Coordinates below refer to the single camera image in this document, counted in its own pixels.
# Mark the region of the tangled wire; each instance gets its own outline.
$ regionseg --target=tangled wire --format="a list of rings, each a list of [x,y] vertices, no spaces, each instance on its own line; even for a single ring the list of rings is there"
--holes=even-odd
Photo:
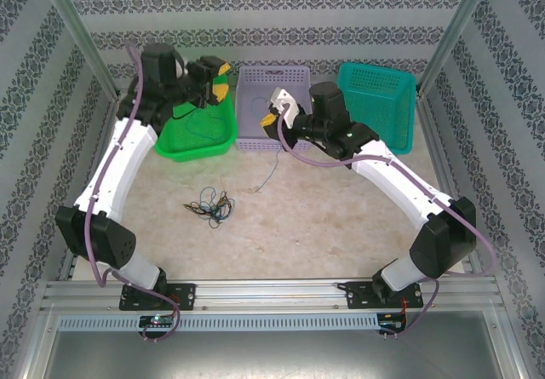
[[[209,201],[203,199],[203,194],[207,189],[212,191]],[[212,186],[208,186],[202,190],[199,202],[184,204],[184,207],[198,215],[201,219],[208,220],[208,224],[211,228],[218,228],[221,222],[227,220],[234,211],[235,200],[229,198],[225,190],[220,193],[220,199],[217,203],[214,202],[215,197],[215,189]]]

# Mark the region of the patterned wallpaper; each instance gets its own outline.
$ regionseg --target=patterned wallpaper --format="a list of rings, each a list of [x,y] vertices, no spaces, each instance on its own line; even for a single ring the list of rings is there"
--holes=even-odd
[[[427,94],[459,192],[495,243],[531,377],[545,377],[545,7],[481,0]]]
[[[14,370],[66,245],[54,216],[81,192],[108,99],[49,0],[0,0],[0,378]]]
[[[165,41],[188,58],[307,65],[335,79],[357,60],[422,74],[461,0],[72,0],[120,88],[123,44]]]

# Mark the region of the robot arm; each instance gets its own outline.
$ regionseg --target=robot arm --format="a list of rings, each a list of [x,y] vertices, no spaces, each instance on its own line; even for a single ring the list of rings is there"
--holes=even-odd
[[[355,161],[347,167],[375,183],[419,230],[409,253],[373,276],[373,291],[383,301],[409,284],[426,277],[438,278],[474,250],[474,235],[433,202],[438,200],[445,204],[474,226],[475,208],[469,200],[454,201],[428,185],[402,164],[372,129],[351,121],[343,94],[334,83],[315,84],[310,88],[310,95],[313,114],[307,115],[287,91],[275,90],[269,108],[271,113],[261,121],[267,135],[279,140],[278,120],[283,115],[282,134],[289,147],[305,139],[340,161],[358,155],[382,157],[382,160]],[[428,195],[417,184],[425,188]]]
[[[120,103],[112,139],[93,178],[73,207],[58,209],[55,221],[72,253],[88,259],[83,230],[93,199],[89,230],[100,274],[112,268],[125,280],[163,294],[165,273],[138,253],[135,235],[119,224],[125,199],[144,157],[172,117],[173,107],[186,102],[197,108],[218,105],[227,95],[228,86],[214,84],[213,80],[225,74],[229,65],[216,57],[186,63],[167,44],[146,46],[141,63],[143,88],[134,120],[131,122],[129,116],[135,108],[138,77]]]

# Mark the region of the plastic basket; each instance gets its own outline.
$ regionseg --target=plastic basket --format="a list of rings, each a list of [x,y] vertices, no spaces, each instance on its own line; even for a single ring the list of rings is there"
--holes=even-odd
[[[337,85],[352,120],[373,129],[393,153],[410,152],[416,104],[416,79],[412,74],[345,63],[339,70]]]
[[[305,112],[311,112],[310,70],[307,66],[241,66],[235,96],[238,138],[241,151],[277,151],[278,141],[267,138],[260,121],[268,113],[271,95],[277,87],[288,91]],[[294,149],[306,151],[310,143],[298,141]]]
[[[227,77],[218,77],[214,83],[227,83]],[[173,119],[186,113],[186,117]],[[231,94],[218,106],[208,105],[204,109],[195,109],[189,103],[176,106],[173,118],[164,125],[155,151],[176,162],[221,155],[237,137]]]

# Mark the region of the purple basket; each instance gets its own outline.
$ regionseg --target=purple basket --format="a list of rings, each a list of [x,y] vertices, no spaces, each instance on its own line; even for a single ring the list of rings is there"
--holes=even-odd
[[[277,151],[280,143],[265,136],[260,121],[269,111],[271,95],[277,87],[288,91],[306,113],[311,113],[310,70],[307,66],[241,66],[235,97],[240,151]],[[294,149],[308,150],[310,143],[298,141]]]

